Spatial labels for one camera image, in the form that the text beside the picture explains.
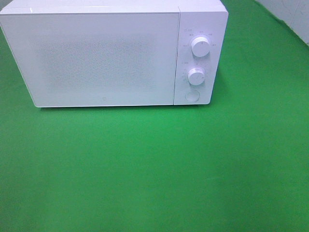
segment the green cloth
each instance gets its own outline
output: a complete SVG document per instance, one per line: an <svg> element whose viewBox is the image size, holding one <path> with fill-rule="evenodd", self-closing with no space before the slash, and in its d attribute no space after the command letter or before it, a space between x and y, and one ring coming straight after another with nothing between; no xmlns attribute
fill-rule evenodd
<svg viewBox="0 0 309 232"><path fill-rule="evenodd" d="M210 105L35 108L0 34L1 232L309 232L309 49L224 4Z"/></svg>

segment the timer knob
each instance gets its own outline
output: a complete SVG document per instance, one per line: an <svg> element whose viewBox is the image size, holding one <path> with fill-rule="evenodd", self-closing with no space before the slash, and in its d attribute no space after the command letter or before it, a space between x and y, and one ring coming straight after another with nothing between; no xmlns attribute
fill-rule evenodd
<svg viewBox="0 0 309 232"><path fill-rule="evenodd" d="M189 83L198 86L205 81L205 70L201 68L191 69L188 73Z"/></svg>
<svg viewBox="0 0 309 232"><path fill-rule="evenodd" d="M206 37L200 36L192 41L191 48L196 57L204 57L209 53L211 44Z"/></svg>

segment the white tile wall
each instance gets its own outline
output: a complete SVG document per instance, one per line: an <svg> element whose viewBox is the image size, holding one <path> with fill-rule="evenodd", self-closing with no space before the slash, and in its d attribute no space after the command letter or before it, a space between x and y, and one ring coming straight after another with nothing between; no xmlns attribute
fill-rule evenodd
<svg viewBox="0 0 309 232"><path fill-rule="evenodd" d="M309 45L309 0L257 0Z"/></svg>

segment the green backdrop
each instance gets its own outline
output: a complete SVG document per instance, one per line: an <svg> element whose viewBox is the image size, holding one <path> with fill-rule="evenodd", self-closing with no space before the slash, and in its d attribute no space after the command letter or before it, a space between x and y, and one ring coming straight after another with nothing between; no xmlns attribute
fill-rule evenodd
<svg viewBox="0 0 309 232"><path fill-rule="evenodd" d="M35 108L0 34L1 232L309 232L309 49L224 4L210 105Z"/></svg>

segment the round button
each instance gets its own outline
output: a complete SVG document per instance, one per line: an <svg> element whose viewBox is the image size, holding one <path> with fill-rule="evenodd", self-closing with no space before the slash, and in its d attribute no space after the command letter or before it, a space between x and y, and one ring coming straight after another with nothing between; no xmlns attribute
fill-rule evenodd
<svg viewBox="0 0 309 232"><path fill-rule="evenodd" d="M205 71L201 68L191 69L188 73L189 83L198 86L205 81Z"/></svg>
<svg viewBox="0 0 309 232"><path fill-rule="evenodd" d="M185 95L188 102L196 102L199 99L199 92L196 90L189 92Z"/></svg>
<svg viewBox="0 0 309 232"><path fill-rule="evenodd" d="M209 53L211 44L206 37L200 36L192 41L191 47L192 52L196 57L204 57Z"/></svg>

